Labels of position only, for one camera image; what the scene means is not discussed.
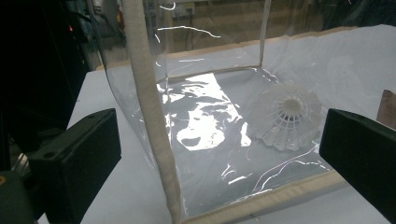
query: white surface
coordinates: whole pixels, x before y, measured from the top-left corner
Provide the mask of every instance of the white surface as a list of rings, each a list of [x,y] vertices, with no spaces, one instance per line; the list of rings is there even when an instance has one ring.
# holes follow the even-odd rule
[[[82,220],[84,223],[171,223],[160,178],[122,115],[108,86],[105,71],[87,74],[69,127],[91,113],[117,110],[122,159]],[[39,223],[48,223],[42,217]],[[253,223],[388,223],[352,187],[339,189],[284,210],[243,221]]]

